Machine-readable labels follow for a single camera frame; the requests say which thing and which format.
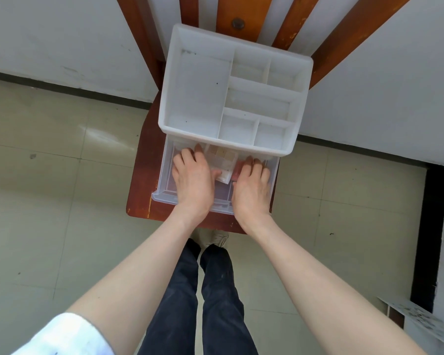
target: white shirt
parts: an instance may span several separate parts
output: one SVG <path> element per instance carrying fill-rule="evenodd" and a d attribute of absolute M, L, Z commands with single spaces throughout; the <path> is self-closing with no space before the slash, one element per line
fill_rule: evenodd
<path fill-rule="evenodd" d="M 63 313 L 53 318 L 12 355 L 114 355 L 100 332 L 83 317 Z"/>

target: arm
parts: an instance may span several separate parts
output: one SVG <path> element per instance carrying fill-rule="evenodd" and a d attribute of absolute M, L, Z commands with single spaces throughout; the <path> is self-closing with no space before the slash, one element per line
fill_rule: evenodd
<path fill-rule="evenodd" d="M 174 158 L 178 205 L 135 251 L 68 310 L 91 322 L 115 355 L 131 355 L 160 304 L 184 244 L 214 201 L 214 179 L 201 147 Z"/>
<path fill-rule="evenodd" d="M 243 230 L 276 269 L 308 328 L 329 355 L 426 355 L 405 332 L 288 237 L 269 214 L 269 170 L 247 159 L 232 203 Z"/>

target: shoe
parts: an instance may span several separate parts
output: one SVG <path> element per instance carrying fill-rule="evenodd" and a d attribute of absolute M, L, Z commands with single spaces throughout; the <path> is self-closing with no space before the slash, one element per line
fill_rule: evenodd
<path fill-rule="evenodd" d="M 208 229 L 199 228 L 196 228 L 191 234 L 191 239 L 199 244 L 202 251 L 211 244 L 223 248 L 228 237 L 229 233 L 226 231 L 210 231 Z"/>

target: dark pants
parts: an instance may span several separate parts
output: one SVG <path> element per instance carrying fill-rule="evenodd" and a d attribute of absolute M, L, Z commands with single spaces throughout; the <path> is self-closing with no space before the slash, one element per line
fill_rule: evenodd
<path fill-rule="evenodd" d="M 187 241 L 138 355 L 194 354 L 200 251 L 195 241 Z M 205 273 L 202 283 L 204 355 L 257 354 L 243 322 L 243 304 L 235 289 L 229 253 L 212 244 L 202 253 L 201 267 Z"/>

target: person's right arm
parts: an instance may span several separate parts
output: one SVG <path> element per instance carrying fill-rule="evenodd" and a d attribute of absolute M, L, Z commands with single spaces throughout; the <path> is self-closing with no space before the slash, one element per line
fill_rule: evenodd
<path fill-rule="evenodd" d="M 329 355 L 426 355 L 394 322 L 287 236 L 269 213 L 269 170 L 247 159 L 235 184 L 235 218 L 276 269 Z"/>

